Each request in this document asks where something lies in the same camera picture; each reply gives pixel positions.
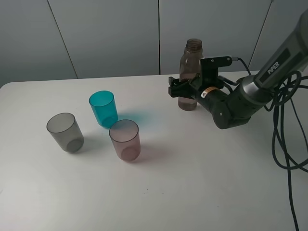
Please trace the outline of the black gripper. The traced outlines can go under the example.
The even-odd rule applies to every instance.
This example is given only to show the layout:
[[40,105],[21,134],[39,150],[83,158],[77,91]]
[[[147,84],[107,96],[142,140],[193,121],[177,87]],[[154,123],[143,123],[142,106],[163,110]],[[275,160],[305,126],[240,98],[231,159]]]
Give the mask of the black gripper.
[[203,77],[197,73],[192,80],[181,81],[179,78],[168,77],[168,83],[168,93],[172,98],[191,98],[192,88],[192,97],[210,113],[213,113],[217,105],[224,103],[228,96],[221,90],[225,82],[219,76]]

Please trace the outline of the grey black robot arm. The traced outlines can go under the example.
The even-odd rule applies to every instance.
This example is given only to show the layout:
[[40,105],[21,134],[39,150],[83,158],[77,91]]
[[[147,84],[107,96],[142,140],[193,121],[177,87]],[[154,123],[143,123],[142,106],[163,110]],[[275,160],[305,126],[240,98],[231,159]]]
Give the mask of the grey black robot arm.
[[202,58],[201,71],[193,79],[180,81],[169,77],[172,98],[194,99],[213,117],[220,129],[246,124],[251,116],[272,102],[279,106],[288,101],[303,77],[299,68],[308,61],[308,13],[303,12],[293,32],[256,75],[239,79],[230,93],[222,92],[229,83],[219,76],[220,67],[230,66],[233,58]]

